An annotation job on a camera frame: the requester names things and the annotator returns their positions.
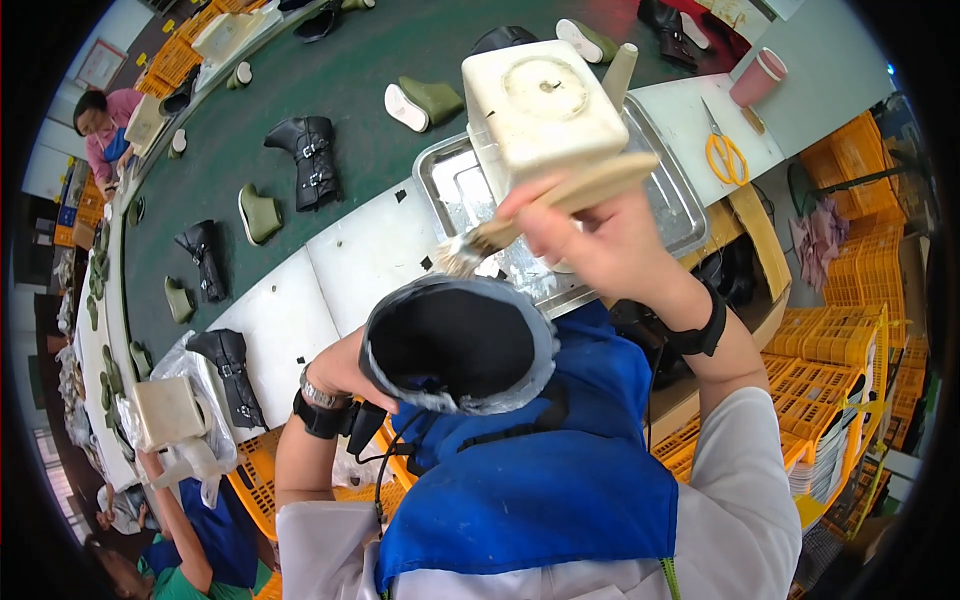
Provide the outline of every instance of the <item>glue brush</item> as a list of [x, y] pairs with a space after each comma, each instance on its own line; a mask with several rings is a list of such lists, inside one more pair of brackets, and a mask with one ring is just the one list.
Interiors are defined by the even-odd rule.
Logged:
[[[634, 188], [660, 164], [650, 153], [629, 153], [590, 165], [533, 201], [550, 206], [565, 215], [593, 208]], [[437, 248], [438, 271], [458, 278], [473, 277], [484, 260], [504, 250], [520, 236], [513, 219], [491, 219], [477, 227], [448, 238]]]

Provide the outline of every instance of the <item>blue apron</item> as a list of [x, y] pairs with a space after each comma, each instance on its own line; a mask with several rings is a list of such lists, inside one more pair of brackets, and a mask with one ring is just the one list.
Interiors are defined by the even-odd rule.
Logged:
[[130, 142], [123, 138], [123, 135], [126, 132], [126, 127], [118, 127], [116, 135], [110, 141], [109, 145], [106, 146], [106, 148], [104, 148], [103, 142], [100, 142], [100, 149], [104, 151], [104, 160], [106, 162], [116, 162], [130, 147]]
[[[541, 397], [504, 415], [427, 414], [404, 434], [426, 472], [380, 543], [379, 593], [421, 568], [489, 575], [673, 557], [678, 488], [644, 447], [642, 350], [616, 336], [599, 301], [554, 323], [561, 350]], [[394, 428], [417, 412], [401, 403]]]
[[[200, 485], [193, 477], [180, 481], [180, 502], [213, 569], [213, 581], [236, 588], [253, 588], [259, 560], [256, 524], [226, 477], [220, 480], [217, 508], [213, 510], [204, 505]], [[157, 575], [163, 569], [176, 568], [182, 563], [172, 540], [152, 544], [141, 556]]]

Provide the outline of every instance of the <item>stainless steel tray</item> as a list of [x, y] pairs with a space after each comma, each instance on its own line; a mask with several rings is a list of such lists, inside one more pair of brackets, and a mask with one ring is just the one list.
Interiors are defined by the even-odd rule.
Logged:
[[[660, 166], [645, 182], [660, 239], [675, 257], [703, 246], [709, 238], [707, 215], [683, 168], [663, 144], [643, 108], [630, 96], [624, 102], [630, 141], [624, 152], [655, 152]], [[458, 235], [489, 220], [496, 210], [487, 180], [467, 134], [430, 146], [414, 161], [414, 183], [427, 200], [438, 240]], [[597, 298], [575, 275], [555, 273], [540, 262], [523, 238], [484, 261], [478, 275], [506, 276], [531, 295], [551, 319]]]

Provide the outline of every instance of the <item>brush bristles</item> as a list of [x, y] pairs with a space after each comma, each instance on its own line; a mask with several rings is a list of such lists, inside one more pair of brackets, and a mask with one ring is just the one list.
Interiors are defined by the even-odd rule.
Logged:
[[491, 246], [472, 229], [441, 242], [434, 261], [437, 269], [451, 277], [469, 279], [487, 257], [503, 250]]

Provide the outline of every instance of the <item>black wristband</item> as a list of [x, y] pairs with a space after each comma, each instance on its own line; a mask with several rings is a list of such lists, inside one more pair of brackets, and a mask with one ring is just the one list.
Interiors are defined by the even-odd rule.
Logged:
[[297, 390], [294, 396], [294, 414], [303, 420], [303, 430], [322, 440], [333, 440], [345, 429], [351, 419], [351, 405], [343, 408], [323, 408], [310, 404]]
[[720, 336], [727, 327], [727, 302], [720, 296], [712, 285], [697, 279], [704, 284], [707, 291], [710, 292], [710, 299], [713, 301], [713, 309], [710, 312], [710, 319], [703, 329], [688, 329], [687, 331], [666, 330], [666, 339], [680, 354], [706, 354], [713, 356], [717, 350], [717, 344], [720, 342]]

